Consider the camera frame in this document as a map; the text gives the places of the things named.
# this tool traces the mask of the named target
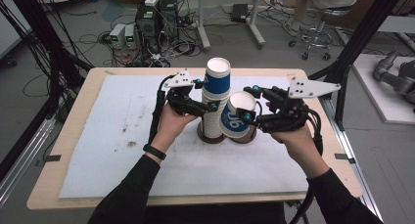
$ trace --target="wooden table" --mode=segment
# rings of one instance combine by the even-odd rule
[[[59,135],[51,155],[62,155],[59,161],[47,162],[40,174],[36,185],[27,201],[30,209],[55,209],[75,207],[95,207],[101,199],[59,199],[59,192],[69,168],[73,149],[82,133],[88,115],[101,90],[107,75],[165,75],[175,74],[183,68],[93,68],[83,84],[79,95],[72,107],[69,117]],[[188,68],[192,75],[205,75],[205,68]],[[293,76],[306,78],[301,69],[279,68],[232,68],[235,76]],[[308,99],[305,102],[317,111],[322,118],[322,135],[324,139],[324,159],[338,174],[342,182],[355,197],[362,196],[362,189],[351,166],[346,159],[336,159],[335,154],[343,154],[338,138],[333,131],[329,119],[324,113],[318,99]],[[192,204],[192,203],[229,203],[229,202],[270,202],[302,200],[305,193],[278,194],[247,194],[247,195],[218,195],[191,197],[149,197],[148,205]]]

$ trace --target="power strip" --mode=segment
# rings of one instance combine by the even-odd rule
[[[146,6],[152,6],[152,7],[155,7],[159,1],[160,1],[160,0],[146,0],[146,1],[144,2],[144,4],[145,4]]]

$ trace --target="brown coaster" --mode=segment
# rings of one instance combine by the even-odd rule
[[[202,122],[200,122],[199,125],[198,125],[198,136],[199,136],[199,138],[202,139],[202,141],[204,141],[205,143],[209,143],[209,144],[218,144],[218,143],[221,143],[226,138],[225,135],[223,135],[223,134],[220,135],[217,138],[208,138],[202,132]]]
[[[248,131],[248,133],[242,137],[242,138],[230,138],[232,141],[234,141],[235,143],[239,143],[239,144],[247,144],[253,141],[253,139],[256,136],[256,127],[251,125],[250,126],[250,130]]]

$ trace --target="person's left hand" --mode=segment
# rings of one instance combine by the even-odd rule
[[[166,104],[162,109],[159,131],[151,145],[163,153],[167,152],[184,127],[196,118],[196,116],[190,114],[180,115],[171,108],[170,104]]]

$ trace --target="shoe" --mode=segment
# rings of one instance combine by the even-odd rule
[[[265,0],[265,3],[274,9],[284,7],[284,2],[280,2],[278,0]]]
[[[285,21],[283,23],[284,30],[286,30],[290,35],[296,37],[299,35],[300,29],[294,30],[291,22]]]

